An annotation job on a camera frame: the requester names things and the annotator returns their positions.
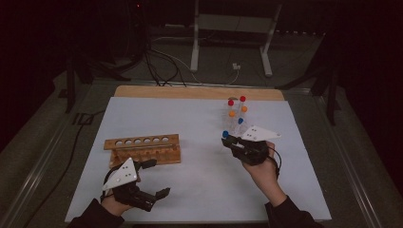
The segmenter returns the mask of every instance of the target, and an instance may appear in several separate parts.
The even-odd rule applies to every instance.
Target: cable
[[[175,72],[175,74],[174,74],[172,77],[170,77],[170,78],[167,79],[167,80],[164,80],[163,86],[165,86],[166,84],[169,84],[169,81],[175,79],[176,76],[178,76],[178,74],[179,74],[180,77],[181,77],[181,81],[182,81],[183,85],[186,86],[186,84],[184,83],[183,77],[182,77],[181,70],[178,68],[178,65],[175,63],[175,61],[172,59],[171,56],[169,56],[169,55],[167,55],[167,54],[165,54],[165,53],[162,53],[162,52],[160,52],[160,51],[157,51],[157,50],[155,50],[155,49],[151,49],[150,51],[161,55],[161,56],[159,56],[159,55],[155,55],[155,54],[154,54],[156,57],[162,58],[162,59],[164,59],[164,60],[170,62],[170,63],[175,67],[175,69],[176,69],[176,72]]]
[[[101,114],[101,113],[103,113],[103,112],[105,112],[105,111],[103,110],[103,111],[96,112],[96,113],[94,113],[94,114],[87,114],[87,115],[89,115],[89,117],[84,121],[84,123],[86,123],[87,121],[93,119],[95,116],[97,116],[97,115],[99,115],[99,114]],[[84,126],[85,126],[84,124],[81,124],[79,130],[77,131],[77,134],[76,134],[75,139],[74,139],[74,144],[73,144],[73,147],[72,147],[72,149],[71,149],[70,158],[69,158],[69,160],[68,160],[68,163],[67,163],[67,166],[66,166],[65,170],[64,170],[63,173],[62,173],[62,176],[60,176],[59,180],[58,180],[58,181],[56,182],[56,184],[50,189],[50,191],[49,191],[48,194],[45,196],[45,198],[42,200],[42,202],[35,208],[35,210],[34,210],[33,213],[31,214],[31,216],[30,216],[29,219],[27,220],[27,222],[24,224],[24,226],[23,226],[24,228],[27,228],[27,227],[29,226],[29,223],[32,221],[32,219],[35,217],[35,215],[38,213],[38,211],[41,209],[41,207],[45,204],[45,202],[47,202],[47,200],[49,199],[49,197],[53,194],[53,192],[54,192],[54,191],[56,190],[56,188],[59,186],[60,182],[63,180],[63,177],[66,175],[66,173],[67,173],[68,169],[70,168],[71,163],[72,163],[72,161],[73,161],[73,157],[74,157],[74,154],[75,154],[75,148],[76,148],[76,146],[77,146],[77,142],[78,142],[80,133],[81,133],[81,131],[83,130]]]
[[[225,84],[225,86],[230,86],[230,85],[233,84],[235,81],[237,81],[238,76],[240,76],[240,70],[239,70],[239,69],[237,69],[237,76],[235,76],[235,79],[234,79],[231,83]]]
[[[187,69],[189,69],[189,72],[190,72],[190,74],[192,75],[193,79],[194,79],[196,82],[198,82],[199,84],[203,85],[203,83],[202,83],[201,81],[199,81],[199,80],[196,78],[196,76],[195,76],[195,75],[192,73],[192,71],[190,70],[190,67],[189,67],[184,61],[182,61],[181,59],[179,59],[179,58],[177,58],[177,57],[175,57],[175,56],[172,56],[172,55],[163,53],[163,52],[161,52],[161,51],[159,51],[159,50],[156,50],[156,49],[153,49],[153,50],[154,50],[154,51],[157,51],[157,52],[159,52],[159,53],[161,53],[161,54],[163,54],[163,55],[169,56],[170,58],[175,59],[175,60],[177,60],[178,62],[180,62],[181,64],[183,64]]]
[[[269,149],[272,149],[277,155],[278,155],[278,159],[279,159],[279,166],[278,166],[278,170],[281,168],[281,163],[282,163],[282,161],[281,161],[281,156],[279,155],[279,153],[278,153],[278,151],[277,150],[275,150],[275,148],[272,148],[272,147],[270,147],[270,146],[268,146],[269,147]]]

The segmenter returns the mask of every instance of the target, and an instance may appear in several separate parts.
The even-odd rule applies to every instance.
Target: metal stand
[[[225,15],[211,15],[202,14],[199,12],[199,0],[195,0],[195,25],[194,25],[194,38],[192,59],[190,62],[190,70],[192,72],[198,71],[199,65],[199,29],[212,29],[212,30],[232,30],[232,31],[248,31],[267,33],[267,40],[264,46],[260,47],[261,61],[263,63],[264,75],[266,77],[273,76],[273,71],[270,66],[268,50],[270,43],[275,33],[278,16],[281,11],[281,6],[276,8],[273,18],[255,18],[255,17],[237,17]]]

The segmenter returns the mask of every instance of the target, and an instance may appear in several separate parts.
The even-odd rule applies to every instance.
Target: test tube rack
[[[181,162],[178,134],[105,140],[104,150],[112,150],[110,168],[124,163],[128,158],[136,162],[155,159],[157,164]]]

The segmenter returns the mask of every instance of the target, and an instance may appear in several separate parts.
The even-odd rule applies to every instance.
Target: wooden board
[[[116,89],[115,97],[137,98],[185,98],[185,99],[228,99],[246,96],[251,101],[284,101],[284,96],[277,89],[263,88],[226,88],[226,87],[171,87],[121,85]]]

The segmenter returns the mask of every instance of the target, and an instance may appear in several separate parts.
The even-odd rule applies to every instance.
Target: white table
[[[126,212],[127,222],[266,221],[263,204],[267,199],[240,161],[221,144],[221,111],[225,104],[222,97],[240,95],[249,100],[274,98],[247,100],[247,121],[281,133],[280,139],[273,140],[283,162],[279,183],[296,205],[309,211],[314,219],[331,218],[291,109],[278,91],[125,86],[118,89],[116,96],[124,96],[122,93],[142,98],[111,98],[66,221],[80,216],[90,201],[101,194],[110,156],[110,151],[103,149],[106,139],[162,134],[179,134],[182,163],[140,170],[142,182],[138,185],[151,194],[165,187],[171,187],[171,192],[157,201],[149,213],[140,209]]]

